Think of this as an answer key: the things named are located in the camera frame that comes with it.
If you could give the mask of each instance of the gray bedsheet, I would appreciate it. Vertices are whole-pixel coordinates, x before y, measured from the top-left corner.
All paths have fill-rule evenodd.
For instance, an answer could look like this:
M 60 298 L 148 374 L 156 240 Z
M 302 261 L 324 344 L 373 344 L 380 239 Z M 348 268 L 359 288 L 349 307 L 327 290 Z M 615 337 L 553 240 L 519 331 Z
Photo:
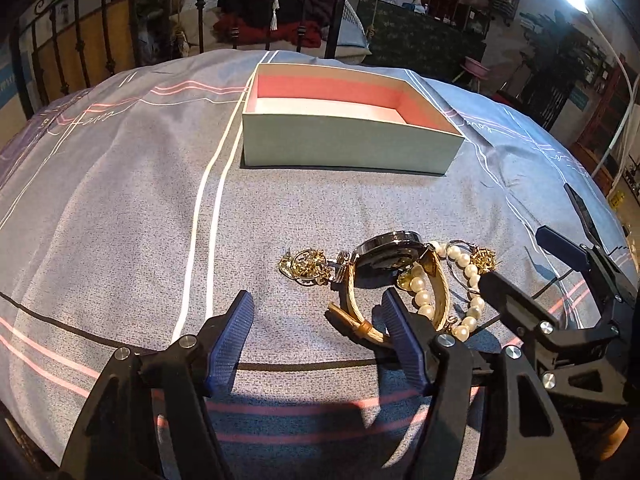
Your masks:
M 446 176 L 243 168 L 234 112 L 260 61 L 340 65 L 225 50 L 119 73 L 49 114 L 0 190 L 0 291 L 40 316 L 0 299 L 0 399 L 56 462 L 113 352 L 91 335 L 162 349 L 199 330 L 207 303 L 220 314 L 245 288 L 256 313 L 234 389 L 208 404 L 236 478 L 398 478 L 429 399 L 329 325 L 337 292 L 277 272 L 290 247 L 336 253 L 393 229 L 462 238 L 494 248 L 501 273 L 533 294 L 568 270 L 536 245 L 537 227 L 588 243 L 569 182 L 636 281 L 619 223 L 560 144 L 508 107 L 405 70 L 362 68 L 404 78 L 459 126 L 466 139 Z M 450 284 L 460 313 L 462 288 Z M 381 293 L 358 291 L 368 316 Z M 575 273 L 539 301 L 571 326 L 598 319 Z M 513 340 L 496 324 L 469 344 Z M 478 405 L 459 478 L 471 475 Z M 170 458 L 165 473 L 176 476 Z

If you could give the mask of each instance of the white box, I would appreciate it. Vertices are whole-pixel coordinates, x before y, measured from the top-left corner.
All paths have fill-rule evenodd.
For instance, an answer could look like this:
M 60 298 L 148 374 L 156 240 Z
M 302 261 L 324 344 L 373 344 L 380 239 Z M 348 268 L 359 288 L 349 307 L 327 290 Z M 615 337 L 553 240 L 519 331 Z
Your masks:
M 444 174 L 464 137 L 404 80 L 261 64 L 244 111 L 244 163 Z

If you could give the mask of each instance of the pink stool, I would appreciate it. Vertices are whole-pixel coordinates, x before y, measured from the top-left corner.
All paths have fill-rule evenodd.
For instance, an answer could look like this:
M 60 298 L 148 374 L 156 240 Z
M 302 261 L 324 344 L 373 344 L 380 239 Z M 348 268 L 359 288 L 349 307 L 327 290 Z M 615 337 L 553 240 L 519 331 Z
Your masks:
M 451 82 L 455 83 L 458 79 L 460 79 L 465 72 L 471 74 L 473 77 L 471 79 L 470 86 L 473 89 L 474 83 L 476 83 L 476 93 L 480 93 L 480 82 L 486 81 L 488 79 L 488 74 L 491 72 L 490 68 L 482 66 L 475 59 L 471 59 L 470 57 L 465 57 L 464 65 L 460 65 L 463 68 L 463 71 L 460 72 L 456 78 Z

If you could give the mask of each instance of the box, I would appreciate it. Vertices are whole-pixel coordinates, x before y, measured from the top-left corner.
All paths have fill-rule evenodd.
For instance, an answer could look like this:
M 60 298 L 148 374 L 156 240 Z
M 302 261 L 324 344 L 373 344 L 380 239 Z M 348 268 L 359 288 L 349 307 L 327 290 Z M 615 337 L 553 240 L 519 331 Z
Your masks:
M 249 167 L 444 174 L 464 140 L 404 80 L 308 64 L 261 64 L 242 128 Z

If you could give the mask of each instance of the pearl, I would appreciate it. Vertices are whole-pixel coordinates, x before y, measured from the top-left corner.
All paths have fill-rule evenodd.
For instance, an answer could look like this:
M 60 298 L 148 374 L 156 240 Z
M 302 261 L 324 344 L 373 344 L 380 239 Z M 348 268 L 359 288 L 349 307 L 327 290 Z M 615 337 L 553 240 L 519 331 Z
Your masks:
M 415 304 L 417 306 L 427 306 L 431 303 L 431 295 L 426 290 L 421 290 L 415 295 Z
M 427 284 L 424 282 L 422 278 L 414 278 L 411 280 L 411 290 L 414 292 L 420 292 L 427 288 Z
M 453 335 L 462 342 L 469 339 L 469 329 L 466 325 L 458 325 L 453 329 Z
M 411 275 L 414 278 L 421 278 L 424 276 L 424 269 L 422 268 L 421 264 L 414 264 L 414 266 L 411 268 Z
M 439 257 L 446 258 L 447 257 L 447 245 L 446 244 L 440 244 L 436 248 L 436 253 L 438 253 Z
M 436 309 L 433 307 L 433 305 L 425 305 L 418 309 L 418 314 L 420 314 L 421 316 L 426 316 L 429 321 L 433 321 L 433 318 L 436 315 Z
M 474 274 L 478 273 L 478 268 L 474 264 L 468 264 L 465 267 L 465 276 L 471 278 Z
M 447 256 L 452 260 L 457 260 L 460 254 L 462 254 L 462 251 L 457 245 L 449 246 L 449 249 L 447 249 Z
M 471 263 L 471 256 L 466 253 L 462 253 L 456 260 L 456 263 L 461 269 L 464 269 L 469 263 Z
M 436 254 L 440 254 L 440 242 L 437 240 L 430 240 L 429 245 L 433 246 L 433 250 L 436 251 Z
M 476 306 L 478 308 L 484 308 L 484 300 L 480 296 L 476 296 L 471 300 L 469 306 Z
M 478 328 L 478 320 L 473 316 L 466 316 L 465 319 L 462 320 L 462 324 L 469 329 L 469 332 L 473 332 Z
M 475 317 L 476 320 L 480 320 L 480 318 L 482 317 L 482 309 L 479 306 L 472 306 L 469 310 L 466 311 L 466 316 Z

